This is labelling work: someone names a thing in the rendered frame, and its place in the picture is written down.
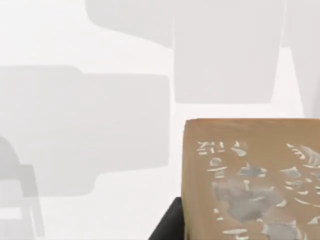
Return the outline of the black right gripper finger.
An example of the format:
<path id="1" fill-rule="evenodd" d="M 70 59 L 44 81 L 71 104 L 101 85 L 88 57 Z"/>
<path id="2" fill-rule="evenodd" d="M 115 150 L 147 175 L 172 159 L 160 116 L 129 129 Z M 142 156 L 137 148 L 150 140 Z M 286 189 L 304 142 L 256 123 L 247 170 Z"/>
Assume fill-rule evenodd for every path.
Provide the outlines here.
<path id="1" fill-rule="evenodd" d="M 148 240 L 184 240 L 185 221 L 181 197 L 176 197 Z"/>

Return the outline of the brown book with white lettering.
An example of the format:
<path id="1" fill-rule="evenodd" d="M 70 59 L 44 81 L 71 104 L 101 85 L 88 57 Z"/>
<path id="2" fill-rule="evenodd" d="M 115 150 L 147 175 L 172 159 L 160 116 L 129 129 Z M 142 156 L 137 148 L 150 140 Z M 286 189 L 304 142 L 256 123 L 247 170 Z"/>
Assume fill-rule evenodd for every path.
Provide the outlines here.
<path id="1" fill-rule="evenodd" d="M 320 119 L 185 122 L 184 240 L 320 240 Z"/>

